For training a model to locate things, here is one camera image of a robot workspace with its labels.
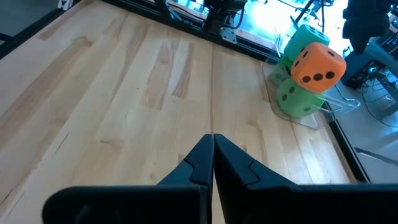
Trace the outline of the large green foam die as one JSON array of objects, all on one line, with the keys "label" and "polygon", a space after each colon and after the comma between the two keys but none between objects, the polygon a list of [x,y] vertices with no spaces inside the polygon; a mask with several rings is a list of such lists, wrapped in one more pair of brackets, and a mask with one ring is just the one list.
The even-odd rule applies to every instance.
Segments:
[{"label": "large green foam die", "polygon": [[290,78],[277,89],[279,108],[293,118],[303,118],[318,111],[324,102],[323,95],[302,88]]}]

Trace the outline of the clear plastic box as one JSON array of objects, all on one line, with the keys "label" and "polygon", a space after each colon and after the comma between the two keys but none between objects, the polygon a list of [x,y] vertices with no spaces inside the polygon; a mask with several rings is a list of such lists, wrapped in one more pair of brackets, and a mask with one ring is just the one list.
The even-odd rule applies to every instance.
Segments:
[{"label": "clear plastic box", "polygon": [[329,94],[329,91],[336,87],[338,84],[337,82],[329,90],[322,93],[316,93],[323,95],[323,99],[325,100],[324,104],[318,111],[303,118],[293,118],[285,114],[279,108],[277,103],[277,89],[285,79],[292,79],[290,71],[294,61],[291,61],[284,56],[284,49],[277,49],[277,54],[279,56],[278,62],[271,71],[265,72],[264,76],[266,79],[271,109],[278,117],[293,123],[301,124],[308,128],[319,129],[324,125],[333,122],[337,117],[360,106],[359,101],[356,99],[346,98],[343,95],[331,96]]}]

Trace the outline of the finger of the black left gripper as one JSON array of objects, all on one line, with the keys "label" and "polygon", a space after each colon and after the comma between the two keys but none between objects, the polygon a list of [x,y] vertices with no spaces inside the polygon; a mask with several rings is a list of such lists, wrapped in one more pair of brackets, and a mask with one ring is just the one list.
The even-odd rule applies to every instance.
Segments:
[{"label": "finger of the black left gripper", "polygon": [[365,51],[369,41],[372,40],[372,37],[367,36],[357,36],[349,39],[355,54],[359,55]]}]

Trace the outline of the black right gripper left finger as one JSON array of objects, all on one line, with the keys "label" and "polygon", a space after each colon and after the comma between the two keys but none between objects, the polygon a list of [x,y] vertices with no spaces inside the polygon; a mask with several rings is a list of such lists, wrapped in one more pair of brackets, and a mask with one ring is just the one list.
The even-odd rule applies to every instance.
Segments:
[{"label": "black right gripper left finger", "polygon": [[183,158],[178,166],[164,177],[158,185],[213,186],[214,140],[205,134]]}]

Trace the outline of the silver corner bracket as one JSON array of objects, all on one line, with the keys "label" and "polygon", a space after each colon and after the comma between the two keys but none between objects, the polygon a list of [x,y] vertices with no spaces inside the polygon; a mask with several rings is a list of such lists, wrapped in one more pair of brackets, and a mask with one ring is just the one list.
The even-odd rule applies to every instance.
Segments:
[{"label": "silver corner bracket", "polygon": [[231,42],[232,44],[237,43],[236,34],[234,32],[234,29],[232,29],[232,28],[222,27],[220,29],[220,36],[223,40],[225,40],[227,42]]}]

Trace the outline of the large orange foam die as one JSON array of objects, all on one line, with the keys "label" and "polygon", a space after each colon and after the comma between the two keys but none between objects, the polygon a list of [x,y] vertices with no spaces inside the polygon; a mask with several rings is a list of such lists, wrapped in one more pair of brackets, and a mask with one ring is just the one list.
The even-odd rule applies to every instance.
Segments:
[{"label": "large orange foam die", "polygon": [[335,85],[345,71],[346,62],[340,54],[325,44],[314,42],[297,56],[290,74],[302,88],[322,93]]}]

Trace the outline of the black tripod stand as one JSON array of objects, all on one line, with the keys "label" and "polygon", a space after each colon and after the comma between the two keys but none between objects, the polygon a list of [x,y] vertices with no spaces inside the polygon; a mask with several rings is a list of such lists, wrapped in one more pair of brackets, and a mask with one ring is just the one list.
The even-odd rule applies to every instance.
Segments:
[{"label": "black tripod stand", "polygon": [[335,0],[308,0],[304,7],[295,7],[294,12],[299,12],[297,16],[290,15],[291,27],[288,33],[293,35],[293,32],[299,28],[299,22],[304,21],[309,23],[310,18],[314,18],[318,21],[318,26],[322,28],[322,32],[325,31],[324,26],[324,12],[325,7],[332,7]]}]

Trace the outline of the grey metal stand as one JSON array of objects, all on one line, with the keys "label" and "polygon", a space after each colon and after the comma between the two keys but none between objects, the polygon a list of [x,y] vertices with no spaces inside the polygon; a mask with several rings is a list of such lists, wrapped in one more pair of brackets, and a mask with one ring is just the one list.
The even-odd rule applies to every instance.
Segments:
[{"label": "grey metal stand", "polygon": [[345,60],[347,69],[342,84],[356,90],[366,81],[376,80],[395,101],[377,117],[384,119],[398,111],[398,40],[381,45],[371,42],[361,55],[352,52]]}]

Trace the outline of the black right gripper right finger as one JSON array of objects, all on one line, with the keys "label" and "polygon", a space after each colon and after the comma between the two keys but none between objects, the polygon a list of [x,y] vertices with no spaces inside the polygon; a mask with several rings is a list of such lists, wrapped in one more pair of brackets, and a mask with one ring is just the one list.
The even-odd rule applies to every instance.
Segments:
[{"label": "black right gripper right finger", "polygon": [[296,188],[297,185],[274,172],[222,134],[215,134],[215,177],[222,187],[268,189]]}]

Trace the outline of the large teal foam die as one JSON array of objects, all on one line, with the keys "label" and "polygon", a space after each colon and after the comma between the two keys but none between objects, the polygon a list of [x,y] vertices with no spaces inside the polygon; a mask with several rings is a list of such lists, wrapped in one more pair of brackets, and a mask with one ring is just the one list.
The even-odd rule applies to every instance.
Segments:
[{"label": "large teal foam die", "polygon": [[286,45],[284,56],[294,61],[306,46],[314,42],[329,45],[330,40],[327,35],[316,28],[307,24],[302,24]]}]

